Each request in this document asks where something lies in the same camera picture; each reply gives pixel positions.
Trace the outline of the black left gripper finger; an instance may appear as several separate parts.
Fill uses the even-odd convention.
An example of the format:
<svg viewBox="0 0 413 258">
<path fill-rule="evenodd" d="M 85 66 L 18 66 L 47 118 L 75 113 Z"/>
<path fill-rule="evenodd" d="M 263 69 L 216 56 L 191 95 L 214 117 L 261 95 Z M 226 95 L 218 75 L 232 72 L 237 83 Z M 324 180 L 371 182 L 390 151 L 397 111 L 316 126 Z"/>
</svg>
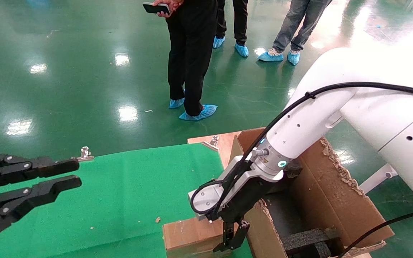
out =
<svg viewBox="0 0 413 258">
<path fill-rule="evenodd" d="M 79 161 L 75 157 L 54 161 L 48 156 L 27 159 L 15 155 L 0 154 L 0 186 L 35 178 L 52 177 L 78 169 Z"/>
<path fill-rule="evenodd" d="M 0 194 L 0 233 L 18 222 L 34 208 L 53 203 L 66 190 L 82 186 L 76 175 L 55 178 Z"/>
</svg>

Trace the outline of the person's hand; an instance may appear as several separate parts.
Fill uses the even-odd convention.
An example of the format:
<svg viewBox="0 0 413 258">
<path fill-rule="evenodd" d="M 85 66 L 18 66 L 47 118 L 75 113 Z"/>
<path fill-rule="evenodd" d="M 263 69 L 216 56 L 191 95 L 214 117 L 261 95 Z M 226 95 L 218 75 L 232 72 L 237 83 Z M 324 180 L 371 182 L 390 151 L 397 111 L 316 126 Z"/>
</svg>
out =
<svg viewBox="0 0 413 258">
<path fill-rule="evenodd" d="M 153 6 L 166 4 L 168 5 L 168 13 L 164 13 L 163 11 L 156 13 L 157 16 L 168 18 L 170 17 L 176 10 L 184 3 L 184 0 L 156 0 L 152 3 Z"/>
</svg>

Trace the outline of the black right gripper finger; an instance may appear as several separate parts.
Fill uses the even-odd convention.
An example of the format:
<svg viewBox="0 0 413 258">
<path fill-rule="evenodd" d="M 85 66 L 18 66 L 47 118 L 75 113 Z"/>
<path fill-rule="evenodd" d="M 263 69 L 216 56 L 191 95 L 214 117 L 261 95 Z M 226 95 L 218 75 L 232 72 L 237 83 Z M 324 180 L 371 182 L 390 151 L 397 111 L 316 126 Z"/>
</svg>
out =
<svg viewBox="0 0 413 258">
<path fill-rule="evenodd" d="M 224 252 L 229 250 L 231 240 L 234 238 L 234 223 L 223 222 L 222 243 L 218 244 L 213 252 Z"/>
<path fill-rule="evenodd" d="M 239 227 L 232 239 L 232 248 L 240 248 L 242 246 L 250 227 L 250 224 L 244 219 L 241 219 L 237 224 Z"/>
</svg>

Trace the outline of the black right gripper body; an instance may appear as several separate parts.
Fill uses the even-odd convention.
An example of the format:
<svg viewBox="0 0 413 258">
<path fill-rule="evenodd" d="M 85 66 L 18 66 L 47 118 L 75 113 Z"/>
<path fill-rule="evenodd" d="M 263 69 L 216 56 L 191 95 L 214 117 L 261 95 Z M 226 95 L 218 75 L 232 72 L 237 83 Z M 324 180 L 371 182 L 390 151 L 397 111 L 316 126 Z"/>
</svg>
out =
<svg viewBox="0 0 413 258">
<path fill-rule="evenodd" d="M 228 223 L 239 221 L 264 195 L 280 189 L 281 181 L 282 179 L 276 182 L 269 182 L 260 177 L 247 180 L 225 207 L 218 211 L 218 215 L 215 215 L 214 219 L 221 219 Z"/>
</svg>

